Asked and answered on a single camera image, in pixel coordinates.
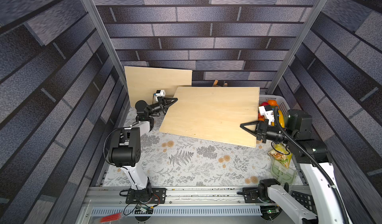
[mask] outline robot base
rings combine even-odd
[[[165,203],[166,200],[166,188],[151,188],[150,180],[147,182],[147,186],[142,190],[129,189],[126,197],[126,204],[135,204],[138,202],[146,204],[159,204]]]

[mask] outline wooden object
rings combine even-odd
[[[218,82],[219,82],[219,80],[215,80],[215,81],[213,82],[213,85],[212,85],[212,86],[213,86],[213,87],[220,87],[220,86],[217,85]],[[228,83],[224,83],[224,84],[223,84],[223,87],[227,87],[227,86],[228,86]]]
[[[152,94],[165,90],[166,97],[173,97],[180,86],[191,86],[192,71],[153,67],[125,67],[131,106],[139,100],[152,104]]]
[[[240,128],[257,120],[259,87],[179,87],[159,131],[256,147],[256,137]]]

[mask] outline metal rail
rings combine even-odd
[[[322,7],[325,5],[326,1],[327,0],[317,0],[314,4],[312,11],[310,12],[307,20],[304,22],[303,27],[301,28],[296,39],[294,40],[292,47],[287,52],[283,62],[280,65],[279,70],[276,72],[273,80],[269,85],[269,88],[265,92],[266,94],[273,94],[273,92],[275,91],[282,76],[284,75],[285,70],[287,69],[288,65],[292,62],[294,55],[296,54],[298,48],[301,46],[301,43],[303,42],[305,36],[308,34],[309,30],[311,29],[317,16],[320,14]]]
[[[117,73],[122,81],[122,84],[125,86],[127,90],[127,83],[126,83],[126,77],[125,72],[123,71],[122,64],[118,58],[117,52],[114,49],[114,46],[112,44],[112,40],[110,40],[110,37],[106,31],[106,28],[102,22],[101,16],[98,13],[98,10],[96,8],[96,5],[94,4],[93,0],[82,0],[89,15],[92,19],[95,28],[98,31],[99,36],[101,37],[101,40],[103,42],[103,45],[105,45],[105,48],[110,56],[110,59],[112,60],[112,63],[117,70]]]

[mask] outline orange fruit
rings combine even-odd
[[[270,104],[270,106],[279,106],[277,102],[273,99],[268,100],[268,104]]]

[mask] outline snack bag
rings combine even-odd
[[[280,153],[283,153],[283,154],[287,154],[289,153],[288,155],[282,155],[278,152],[276,152],[274,149],[272,149],[271,151],[268,152],[268,154],[270,156],[273,156],[276,160],[278,160],[280,163],[284,164],[284,166],[286,168],[289,168],[289,163],[290,163],[290,160],[292,159],[292,153],[290,153],[285,147],[284,145],[278,143],[278,144],[275,144],[273,145],[273,147],[275,148],[275,150],[279,151]]]

